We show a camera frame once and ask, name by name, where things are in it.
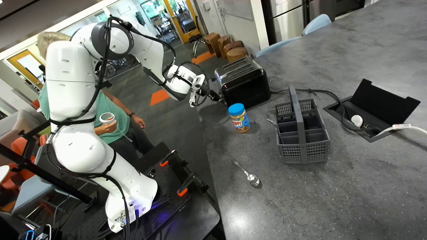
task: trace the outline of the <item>green shirt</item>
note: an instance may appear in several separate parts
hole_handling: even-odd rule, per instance
[[[41,89],[40,95],[38,96],[38,101],[40,102],[40,108],[44,117],[49,120],[50,111],[46,86]],[[114,102],[112,102],[102,91],[99,91],[96,104],[97,111],[94,127],[99,127],[102,125],[102,123],[99,121],[99,117],[105,112],[113,113],[115,120],[117,120],[117,129],[114,132],[104,133],[99,136],[104,142],[107,144],[112,143],[128,132],[130,123],[129,116],[126,115],[123,109],[114,104]]]

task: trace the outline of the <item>pants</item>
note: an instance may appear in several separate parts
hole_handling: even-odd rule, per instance
[[[130,164],[139,159],[136,153],[137,150],[142,154],[146,154],[154,148],[147,135],[145,135],[144,130],[132,119],[129,123],[129,130],[125,135],[129,137],[132,142],[123,136],[110,143],[109,146]]]

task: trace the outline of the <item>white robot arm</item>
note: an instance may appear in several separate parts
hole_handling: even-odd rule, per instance
[[[122,25],[112,24],[108,59],[121,59],[129,53],[134,55],[143,65],[144,72],[171,98],[183,100],[191,92],[190,105],[194,106],[205,76],[173,65],[167,73],[170,79],[166,80],[162,73],[164,50],[161,43],[151,40],[154,36],[146,28],[138,23],[132,24],[132,31],[137,34]],[[155,180],[138,172],[95,134],[96,103],[82,114],[97,92],[94,67],[107,49],[105,36],[105,23],[93,23],[78,30],[71,41],[56,41],[48,47],[46,87],[54,133],[48,142],[52,142],[58,163],[71,172],[102,173],[110,169],[106,175],[116,180],[124,192],[129,209],[128,221],[124,217],[127,211],[117,186],[101,177],[94,181],[110,192],[105,211],[110,229],[118,232],[150,210],[158,186]]]

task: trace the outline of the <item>hand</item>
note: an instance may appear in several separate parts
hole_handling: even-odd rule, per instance
[[[145,128],[145,122],[142,118],[138,117],[137,115],[133,115],[132,119],[143,129]]]
[[[104,133],[112,133],[117,129],[117,120],[114,120],[114,122],[110,123],[110,124],[102,124],[99,127],[95,128],[95,133],[97,135],[101,135]]]

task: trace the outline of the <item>stainless steel refrigerator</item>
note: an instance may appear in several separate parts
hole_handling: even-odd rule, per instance
[[[335,20],[336,0],[262,0],[269,44],[301,36],[320,14]]]

